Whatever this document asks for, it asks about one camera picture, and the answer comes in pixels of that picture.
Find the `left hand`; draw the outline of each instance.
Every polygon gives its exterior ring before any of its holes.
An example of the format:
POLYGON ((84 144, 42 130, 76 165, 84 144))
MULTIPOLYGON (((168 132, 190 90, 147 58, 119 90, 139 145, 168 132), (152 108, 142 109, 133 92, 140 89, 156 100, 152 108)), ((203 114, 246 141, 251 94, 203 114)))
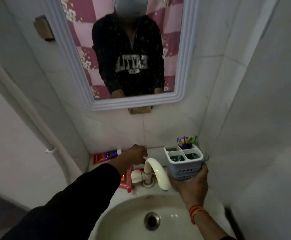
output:
POLYGON ((148 152, 144 146, 135 144, 121 155, 126 157, 132 165, 140 165, 145 163, 146 160, 143 157, 147 157, 148 152))
POLYGON ((163 93, 164 90, 162 88, 155 88, 154 89, 154 94, 160 94, 160 93, 163 93))

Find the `faucet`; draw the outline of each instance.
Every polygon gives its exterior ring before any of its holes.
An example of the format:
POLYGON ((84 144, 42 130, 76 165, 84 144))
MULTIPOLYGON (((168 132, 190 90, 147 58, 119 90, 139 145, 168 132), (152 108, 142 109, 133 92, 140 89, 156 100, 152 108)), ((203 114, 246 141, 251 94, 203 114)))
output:
POLYGON ((155 173, 159 187, 164 191, 168 191, 171 188, 169 177, 161 164, 151 157, 145 161, 144 172, 138 170, 132 171, 132 183, 136 184, 142 182, 144 187, 151 187, 155 183, 152 178, 152 170, 155 173))

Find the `toothbrush holder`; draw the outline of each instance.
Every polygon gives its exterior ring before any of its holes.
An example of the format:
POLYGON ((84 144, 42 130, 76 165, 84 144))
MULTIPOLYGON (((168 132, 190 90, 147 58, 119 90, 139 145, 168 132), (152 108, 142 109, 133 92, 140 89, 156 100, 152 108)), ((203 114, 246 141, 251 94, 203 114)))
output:
POLYGON ((196 176, 204 161, 204 156, 196 145, 191 149, 182 150, 177 145, 165 146, 164 152, 168 160, 168 169, 171 176, 176 180, 188 180, 196 176), (182 156, 184 161, 173 161, 171 157, 182 156))

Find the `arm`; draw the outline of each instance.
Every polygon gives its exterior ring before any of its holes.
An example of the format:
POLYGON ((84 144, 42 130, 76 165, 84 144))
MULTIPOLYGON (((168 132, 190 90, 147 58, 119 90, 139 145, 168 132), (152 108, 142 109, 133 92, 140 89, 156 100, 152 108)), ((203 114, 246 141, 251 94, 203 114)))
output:
POLYGON ((150 63, 150 69, 153 71, 154 76, 154 93, 158 94, 163 92, 164 88, 164 48, 162 45, 162 37, 160 34, 160 29, 158 25, 153 22, 153 43, 154 43, 154 49, 152 50, 151 57, 149 58, 150 63))
POLYGON ((31 210, 2 239, 87 240, 123 174, 132 164, 144 163, 147 155, 145 147, 134 145, 110 163, 84 173, 45 206, 31 210))
POLYGON ((93 49, 99 63, 99 72, 109 93, 114 98, 124 97, 122 86, 117 80, 115 71, 117 57, 111 49, 110 35, 99 25, 95 24, 92 29, 93 49))
MULTIPOLYGON (((179 191, 188 210, 192 206, 204 205, 204 199, 208 192, 207 178, 208 168, 206 164, 202 165, 200 173, 192 179, 177 181, 170 177, 171 184, 179 191)), ((194 221, 204 240, 234 239, 229 237, 207 212, 198 212, 194 216, 194 221)))

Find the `bracelet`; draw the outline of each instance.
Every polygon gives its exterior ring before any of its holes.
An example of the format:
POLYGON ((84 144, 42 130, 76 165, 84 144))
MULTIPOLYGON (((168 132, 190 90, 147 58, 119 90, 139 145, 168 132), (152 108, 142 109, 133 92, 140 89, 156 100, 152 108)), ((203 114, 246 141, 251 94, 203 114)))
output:
POLYGON ((190 217, 191 217, 191 222, 193 225, 195 225, 195 215, 198 213, 198 212, 201 212, 201 211, 204 211, 206 213, 208 213, 202 206, 199 206, 199 205, 194 205, 192 206, 190 209, 189 209, 189 213, 190 213, 190 217))

